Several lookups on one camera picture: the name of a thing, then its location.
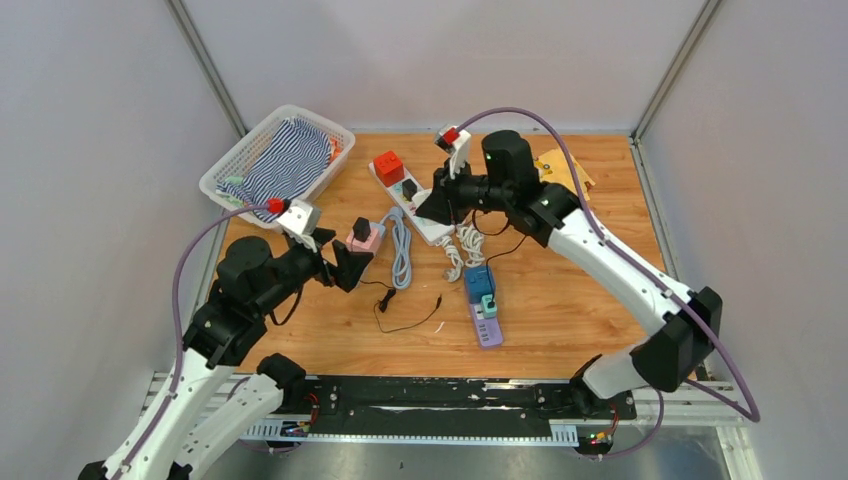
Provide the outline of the red cube socket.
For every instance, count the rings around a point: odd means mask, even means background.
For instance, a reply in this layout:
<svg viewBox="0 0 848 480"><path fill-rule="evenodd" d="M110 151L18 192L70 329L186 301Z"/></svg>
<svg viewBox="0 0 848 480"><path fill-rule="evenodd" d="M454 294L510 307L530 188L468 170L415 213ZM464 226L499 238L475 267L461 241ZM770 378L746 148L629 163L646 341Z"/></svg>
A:
<svg viewBox="0 0 848 480"><path fill-rule="evenodd" d="M405 178L405 167L400 157L392 150L378 155L373 161L375 175L380 183L389 188Z"/></svg>

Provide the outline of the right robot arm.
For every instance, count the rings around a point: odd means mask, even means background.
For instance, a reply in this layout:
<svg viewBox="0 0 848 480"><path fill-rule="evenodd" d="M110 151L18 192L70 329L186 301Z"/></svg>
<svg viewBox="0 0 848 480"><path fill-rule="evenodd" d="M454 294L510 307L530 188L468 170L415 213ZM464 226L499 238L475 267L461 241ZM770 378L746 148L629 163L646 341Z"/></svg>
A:
<svg viewBox="0 0 848 480"><path fill-rule="evenodd" d="M711 288L695 291L622 245L568 187L543 181L529 143L501 130L482 140L486 174L467 163L471 136L449 127L435 143L449 155L433 176L418 216L458 224L474 210L499 211L515 230L571 260L639 322L647 337L614 355L587 362L572 378L571 403L596 417L611 397L650 386L674 392L714 349L723 301Z"/></svg>

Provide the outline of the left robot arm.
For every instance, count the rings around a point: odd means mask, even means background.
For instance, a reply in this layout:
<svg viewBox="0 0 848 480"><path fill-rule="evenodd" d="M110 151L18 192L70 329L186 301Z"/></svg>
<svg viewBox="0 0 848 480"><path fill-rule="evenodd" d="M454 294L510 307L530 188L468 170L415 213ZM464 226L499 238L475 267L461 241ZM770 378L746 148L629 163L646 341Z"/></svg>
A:
<svg viewBox="0 0 848 480"><path fill-rule="evenodd" d="M200 479L249 427L278 409L298 411L306 400L305 370L281 354L260 362L255 374L207 418L211 397L231 378L267 331L266 321L290 296L316 280L352 291L374 256L352 252L329 229L336 261L319 246L290 240L272 255L257 236L233 242L217 266L207 301L194 314L179 347L169 384L154 397L124 443L107 459L87 464L82 479Z"/></svg>

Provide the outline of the white colourful power strip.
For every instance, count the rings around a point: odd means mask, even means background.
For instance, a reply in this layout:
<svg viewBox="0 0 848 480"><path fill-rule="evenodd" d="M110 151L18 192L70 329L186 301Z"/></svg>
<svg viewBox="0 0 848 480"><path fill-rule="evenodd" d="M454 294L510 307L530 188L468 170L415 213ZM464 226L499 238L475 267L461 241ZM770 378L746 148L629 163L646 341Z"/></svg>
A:
<svg viewBox="0 0 848 480"><path fill-rule="evenodd" d="M403 192L403 182L410 180L416 187L416 194L421 193L423 191L423 187L404 165L402 165L402 167L404 174L402 179L391 186L386 186L378 177L374 163L371 162L368 165L368 169L372 176L376 179L378 185L385 190L393 202L402 210L405 218L410 222L412 227L429 246L437 246L443 238L449 237L455 232L455 227L453 225L442 225L416 214L417 205L412 200L405 197Z"/></svg>

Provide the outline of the pink cube socket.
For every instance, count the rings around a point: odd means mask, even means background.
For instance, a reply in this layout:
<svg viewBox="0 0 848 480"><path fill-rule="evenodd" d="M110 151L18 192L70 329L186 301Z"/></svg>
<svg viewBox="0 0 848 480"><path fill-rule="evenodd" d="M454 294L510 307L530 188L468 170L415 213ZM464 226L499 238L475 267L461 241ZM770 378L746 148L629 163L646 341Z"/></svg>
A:
<svg viewBox="0 0 848 480"><path fill-rule="evenodd" d="M356 242L352 237L352 232L348 235L345 244L351 252L372 253L377 255L384 237L384 231L378 227L371 228L371 236L366 243Z"/></svg>

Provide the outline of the purple power bank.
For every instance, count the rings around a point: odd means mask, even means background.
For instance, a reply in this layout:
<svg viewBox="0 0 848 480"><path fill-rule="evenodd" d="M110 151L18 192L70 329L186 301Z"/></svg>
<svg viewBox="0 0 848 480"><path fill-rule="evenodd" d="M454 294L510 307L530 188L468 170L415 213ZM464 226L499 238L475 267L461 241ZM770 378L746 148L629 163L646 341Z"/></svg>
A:
<svg viewBox="0 0 848 480"><path fill-rule="evenodd" d="M469 311L479 347L484 350L500 347L503 334L497 317L485 317L480 304L470 304Z"/></svg>

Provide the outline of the teal charger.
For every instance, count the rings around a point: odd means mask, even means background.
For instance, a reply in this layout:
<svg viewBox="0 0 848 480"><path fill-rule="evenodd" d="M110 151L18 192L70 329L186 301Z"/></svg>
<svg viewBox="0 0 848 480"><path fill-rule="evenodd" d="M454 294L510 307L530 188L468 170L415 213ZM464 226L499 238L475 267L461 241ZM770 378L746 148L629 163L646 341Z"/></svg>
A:
<svg viewBox="0 0 848 480"><path fill-rule="evenodd" d="M480 315L482 318L491 319L497 316L498 307L493 294L483 295L480 299Z"/></svg>

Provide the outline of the blue cube socket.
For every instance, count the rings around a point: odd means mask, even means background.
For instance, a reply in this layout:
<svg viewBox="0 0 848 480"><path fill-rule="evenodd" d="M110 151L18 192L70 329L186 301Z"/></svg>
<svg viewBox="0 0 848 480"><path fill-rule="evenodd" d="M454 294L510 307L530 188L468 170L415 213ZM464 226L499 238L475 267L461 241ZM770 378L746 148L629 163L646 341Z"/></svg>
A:
<svg viewBox="0 0 848 480"><path fill-rule="evenodd" d="M468 302L471 304L479 304L484 296L495 293L494 277L486 265L465 268L463 279Z"/></svg>

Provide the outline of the small black power adapter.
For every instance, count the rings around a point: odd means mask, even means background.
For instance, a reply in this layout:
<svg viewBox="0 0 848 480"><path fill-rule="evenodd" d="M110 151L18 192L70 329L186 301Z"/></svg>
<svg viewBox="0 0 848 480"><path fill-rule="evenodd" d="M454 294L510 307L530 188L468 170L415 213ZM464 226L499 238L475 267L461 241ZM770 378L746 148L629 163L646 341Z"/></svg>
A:
<svg viewBox="0 0 848 480"><path fill-rule="evenodd" d="M364 218L358 217L353 224L352 237L356 242L366 243L371 236L371 222Z"/></svg>

